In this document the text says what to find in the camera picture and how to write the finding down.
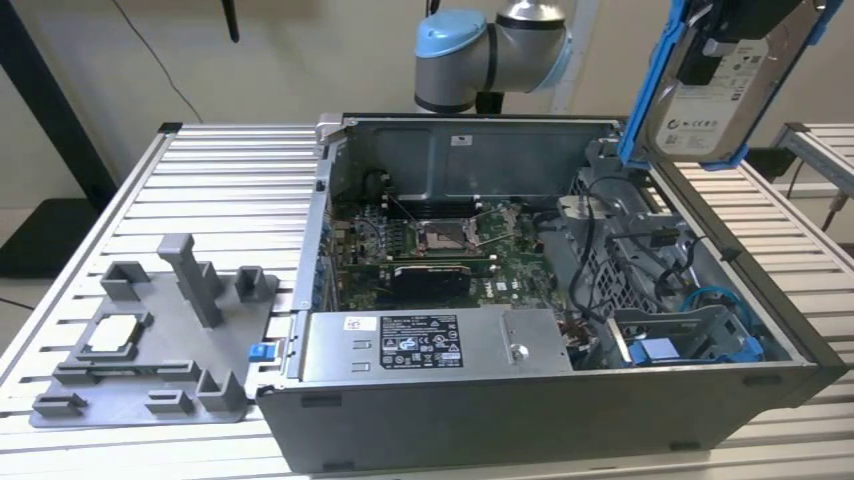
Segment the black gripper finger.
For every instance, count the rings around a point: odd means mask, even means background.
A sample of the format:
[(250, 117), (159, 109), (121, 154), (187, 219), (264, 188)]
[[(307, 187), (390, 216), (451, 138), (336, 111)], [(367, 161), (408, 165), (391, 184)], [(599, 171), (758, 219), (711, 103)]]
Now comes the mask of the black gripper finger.
[(722, 57), (718, 42), (705, 42), (690, 47), (677, 73), (678, 81), (686, 86), (707, 85), (714, 78)]

